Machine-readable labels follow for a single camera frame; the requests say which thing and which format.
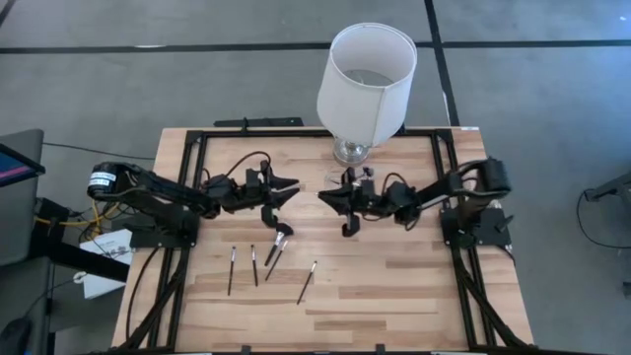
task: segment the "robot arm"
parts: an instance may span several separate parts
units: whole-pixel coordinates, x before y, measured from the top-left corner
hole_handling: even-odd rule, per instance
[[[299,191],[297,187],[278,189],[298,181],[276,177],[268,161],[262,161],[260,166],[260,171],[245,171],[245,184],[239,185],[227,175],[218,175],[203,182],[197,190],[133,164],[106,162],[94,166],[88,195],[97,201],[131,206],[153,217],[156,225],[171,235],[195,233],[199,216],[214,219],[222,208],[234,213],[259,205],[262,205],[261,219],[265,225],[276,227],[277,218],[272,209],[280,208]]]
[[[464,188],[464,176],[476,173],[474,189]],[[347,169],[342,175],[341,186],[321,191],[318,197],[338,214],[346,216],[342,235],[352,237],[359,231],[359,217],[355,213],[376,216],[378,219],[394,216],[394,221],[411,229],[420,218],[421,211],[452,197],[464,197],[457,207],[458,222],[465,230],[479,218],[479,213],[494,200],[511,191],[504,164],[489,158],[461,165],[457,171],[447,173],[431,185],[416,191],[405,180],[395,181],[386,188],[387,180],[398,174],[388,174],[382,194],[375,193],[375,184],[370,178],[356,180],[354,170]]]

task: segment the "white lampshade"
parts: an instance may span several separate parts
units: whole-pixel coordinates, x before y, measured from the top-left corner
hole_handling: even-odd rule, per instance
[[[403,32],[381,24],[346,28],[328,54],[319,119],[345,141],[368,147],[385,142],[405,119],[415,68],[416,46]]]

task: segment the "gray floor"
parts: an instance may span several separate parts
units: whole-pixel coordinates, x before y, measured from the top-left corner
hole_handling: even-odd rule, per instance
[[[435,1],[443,40],[618,39],[631,3],[589,0]],[[382,22],[431,40],[421,0],[18,0],[0,47],[328,41]],[[318,124],[326,52],[251,51],[0,55],[2,133],[39,127],[50,142],[151,156],[164,127],[243,116]],[[623,354],[631,348],[631,253],[599,248],[577,227],[580,191],[631,171],[631,48],[447,49],[462,125],[480,126],[514,192],[504,206],[537,344]],[[432,49],[419,49],[408,125],[448,124]],[[107,156],[46,147],[39,195],[88,207],[87,176]],[[588,231],[631,245],[614,198],[586,204]],[[59,280],[70,271],[58,270]],[[119,293],[78,303],[60,290],[57,353],[104,349]],[[103,321],[88,325],[89,319]]]

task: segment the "wooden table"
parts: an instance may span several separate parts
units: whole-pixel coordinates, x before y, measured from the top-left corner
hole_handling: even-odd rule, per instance
[[[154,168],[158,175],[177,180],[185,132],[183,128],[163,131]],[[477,129],[454,128],[454,138],[460,163],[485,157]],[[186,275],[177,351],[238,351],[244,344],[254,351],[373,350],[376,343],[385,344],[388,350],[467,348],[451,254],[439,226],[439,207],[424,211],[411,232],[390,218],[362,221],[358,235],[342,238],[343,217],[316,196],[319,190],[331,188],[326,177],[337,178],[342,172],[331,148],[331,138],[209,140],[204,166],[212,175],[225,172],[246,153],[262,150],[271,155],[277,176],[301,181],[301,192],[278,213],[296,235],[269,282],[256,288],[250,245],[258,250],[262,281],[267,271],[263,260],[275,237],[273,230],[264,228],[259,210],[202,220]],[[446,160],[445,147],[442,152]],[[247,160],[233,177],[243,182],[245,169],[256,168],[259,161]],[[189,177],[194,165],[193,159]],[[437,177],[430,140],[424,137],[391,138],[372,150],[367,165],[375,169],[376,186],[381,186],[389,172],[402,174],[417,187]],[[228,297],[232,246],[238,252],[233,293]],[[149,252],[139,250],[134,255],[112,345],[124,341],[129,297]],[[483,247],[478,252],[489,301],[517,336],[531,342],[513,263],[498,248]],[[132,329],[154,303],[161,255],[159,251],[141,280]],[[303,303],[297,306],[314,260],[318,261],[315,276]],[[483,343],[480,316],[472,299],[471,305],[478,342]],[[168,305],[161,322],[159,344],[166,342],[170,308]]]

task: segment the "monitor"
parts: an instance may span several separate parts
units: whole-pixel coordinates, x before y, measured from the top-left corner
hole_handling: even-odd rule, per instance
[[[46,172],[40,164],[0,144],[0,187],[34,178]]]

